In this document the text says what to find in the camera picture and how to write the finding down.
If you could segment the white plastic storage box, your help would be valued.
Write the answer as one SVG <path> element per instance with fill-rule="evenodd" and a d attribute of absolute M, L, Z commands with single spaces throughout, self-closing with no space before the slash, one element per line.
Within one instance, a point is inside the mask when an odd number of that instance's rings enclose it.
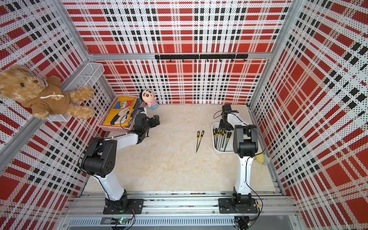
<path fill-rule="evenodd" d="M 233 150 L 233 131 L 226 131 L 219 127 L 220 122 L 212 124 L 212 145 L 216 154 L 232 154 Z"/>

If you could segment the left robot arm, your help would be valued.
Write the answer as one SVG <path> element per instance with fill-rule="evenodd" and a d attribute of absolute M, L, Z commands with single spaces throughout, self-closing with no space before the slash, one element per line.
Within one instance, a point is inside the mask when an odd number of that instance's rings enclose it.
<path fill-rule="evenodd" d="M 94 138 L 87 147 L 80 168 L 100 183 L 108 201 L 121 200 L 126 193 L 114 173 L 117 152 L 140 144 L 149 136 L 149 130 L 160 123 L 158 115 L 148 117 L 144 111 L 135 116 L 133 129 L 128 133 L 110 138 Z"/>

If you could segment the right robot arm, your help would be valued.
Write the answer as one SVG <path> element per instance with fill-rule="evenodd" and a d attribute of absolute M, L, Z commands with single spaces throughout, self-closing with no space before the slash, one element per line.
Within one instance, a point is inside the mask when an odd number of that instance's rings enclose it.
<path fill-rule="evenodd" d="M 232 132 L 233 152 L 238 159 L 238 176 L 232 195 L 233 203 L 246 204 L 251 201 L 251 168 L 258 152 L 256 126 L 247 123 L 237 110 L 229 104 L 222 106 L 220 127 Z"/>

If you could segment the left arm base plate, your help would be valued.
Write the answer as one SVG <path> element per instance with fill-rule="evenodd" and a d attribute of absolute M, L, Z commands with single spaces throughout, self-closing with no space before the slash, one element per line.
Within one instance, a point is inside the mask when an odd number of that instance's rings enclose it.
<path fill-rule="evenodd" d="M 122 199 L 111 201 L 105 198 L 104 215 L 110 214 L 141 214 L 144 199 Z"/>

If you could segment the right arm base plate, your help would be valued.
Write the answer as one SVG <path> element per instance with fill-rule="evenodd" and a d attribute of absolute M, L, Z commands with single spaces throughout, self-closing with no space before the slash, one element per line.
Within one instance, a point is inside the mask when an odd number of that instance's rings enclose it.
<path fill-rule="evenodd" d="M 231 198 L 219 198 L 218 207 L 220 214 L 256 214 L 258 207 L 254 198 L 247 202 L 235 202 Z"/>

